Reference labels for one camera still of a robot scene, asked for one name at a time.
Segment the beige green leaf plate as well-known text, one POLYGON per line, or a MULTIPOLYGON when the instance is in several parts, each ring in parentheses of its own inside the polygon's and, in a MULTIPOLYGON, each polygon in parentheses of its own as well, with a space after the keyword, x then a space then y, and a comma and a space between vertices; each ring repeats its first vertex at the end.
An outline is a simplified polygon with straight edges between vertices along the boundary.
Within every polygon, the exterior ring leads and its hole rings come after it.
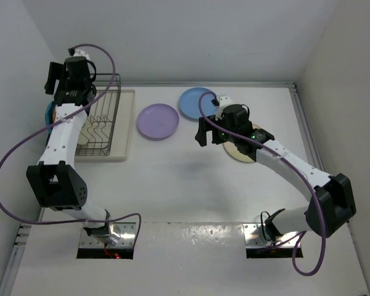
POLYGON ((233 143, 225 142, 223 144, 223 147, 226 153, 234 160, 237 160, 238 162, 241 163, 254 163, 254 161, 249 156, 240 153, 233 143))

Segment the yellow polka dot plate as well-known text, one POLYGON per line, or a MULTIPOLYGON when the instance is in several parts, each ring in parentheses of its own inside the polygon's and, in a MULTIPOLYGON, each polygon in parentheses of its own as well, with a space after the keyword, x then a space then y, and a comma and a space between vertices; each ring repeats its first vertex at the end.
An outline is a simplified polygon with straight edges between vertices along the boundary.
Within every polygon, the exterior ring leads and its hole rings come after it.
POLYGON ((52 123, 56 121, 56 109, 52 111, 52 123))

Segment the teal polka dot plate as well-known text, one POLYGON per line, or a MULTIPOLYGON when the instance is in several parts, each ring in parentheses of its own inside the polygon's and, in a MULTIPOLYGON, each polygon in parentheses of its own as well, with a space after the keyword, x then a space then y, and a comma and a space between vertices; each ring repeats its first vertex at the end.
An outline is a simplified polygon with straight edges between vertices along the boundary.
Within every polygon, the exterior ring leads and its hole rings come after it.
POLYGON ((56 103, 51 101, 48 103, 45 114, 44 114, 44 121, 46 126, 50 126, 52 123, 52 111, 56 108, 56 103))

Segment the purple plate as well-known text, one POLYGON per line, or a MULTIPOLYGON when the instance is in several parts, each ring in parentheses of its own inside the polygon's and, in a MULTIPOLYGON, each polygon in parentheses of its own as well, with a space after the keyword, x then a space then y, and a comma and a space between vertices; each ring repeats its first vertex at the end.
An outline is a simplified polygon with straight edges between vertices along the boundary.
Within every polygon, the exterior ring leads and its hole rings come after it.
POLYGON ((179 125, 179 114, 170 105, 151 104, 142 109, 136 126, 145 137, 161 140, 175 133, 179 125))

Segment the cream plate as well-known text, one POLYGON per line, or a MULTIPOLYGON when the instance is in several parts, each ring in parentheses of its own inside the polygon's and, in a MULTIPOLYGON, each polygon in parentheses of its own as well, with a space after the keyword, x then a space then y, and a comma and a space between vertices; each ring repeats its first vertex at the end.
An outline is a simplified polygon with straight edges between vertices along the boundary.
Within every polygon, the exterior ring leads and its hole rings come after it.
POLYGON ((94 142, 95 138, 92 134, 93 124, 86 120, 81 128, 80 135, 78 137, 78 145, 83 146, 87 145, 90 142, 94 142))

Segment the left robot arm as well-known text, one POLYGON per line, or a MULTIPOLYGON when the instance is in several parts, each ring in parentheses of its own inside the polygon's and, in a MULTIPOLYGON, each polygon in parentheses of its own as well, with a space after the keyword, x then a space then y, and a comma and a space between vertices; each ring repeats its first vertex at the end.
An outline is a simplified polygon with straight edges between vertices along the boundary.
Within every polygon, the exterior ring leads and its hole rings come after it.
POLYGON ((93 66, 79 53, 50 64, 45 90, 54 96, 55 127, 38 164, 27 168, 27 179, 41 207, 81 220, 88 236, 114 246, 121 241, 120 230, 107 210, 88 200, 87 185, 75 170, 78 138, 96 96, 93 66))

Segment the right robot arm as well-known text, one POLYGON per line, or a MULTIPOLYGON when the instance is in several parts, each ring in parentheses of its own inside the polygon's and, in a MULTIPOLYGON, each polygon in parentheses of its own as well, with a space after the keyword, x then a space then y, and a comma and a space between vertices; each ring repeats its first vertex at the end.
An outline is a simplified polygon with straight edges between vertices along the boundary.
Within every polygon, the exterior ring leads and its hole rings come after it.
POLYGON ((313 231, 328 238, 356 214, 352 185, 348 177, 321 171, 284 148, 274 136, 255 128, 248 112, 239 104, 226 106, 221 118, 199 118, 195 140, 207 145, 207 133, 214 144, 231 142, 237 150, 273 170, 293 185, 309 202, 308 206, 274 212, 265 221, 271 240, 292 231, 313 231))

